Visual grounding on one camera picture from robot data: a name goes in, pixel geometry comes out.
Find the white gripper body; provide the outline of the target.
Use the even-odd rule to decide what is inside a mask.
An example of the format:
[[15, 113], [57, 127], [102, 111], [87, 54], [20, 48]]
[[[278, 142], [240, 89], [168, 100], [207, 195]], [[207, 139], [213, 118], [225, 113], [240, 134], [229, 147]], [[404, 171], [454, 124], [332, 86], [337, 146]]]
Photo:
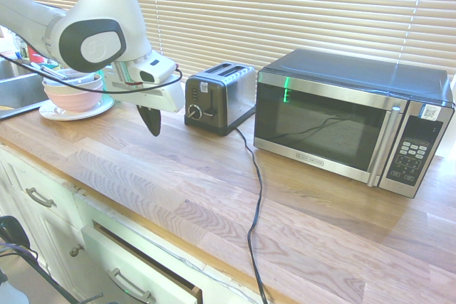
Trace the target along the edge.
[[185, 95], [179, 70], [159, 84], [143, 81], [138, 84], [124, 83], [114, 68], [104, 68], [103, 74], [105, 89], [114, 100], [166, 112], [179, 112], [184, 107]]

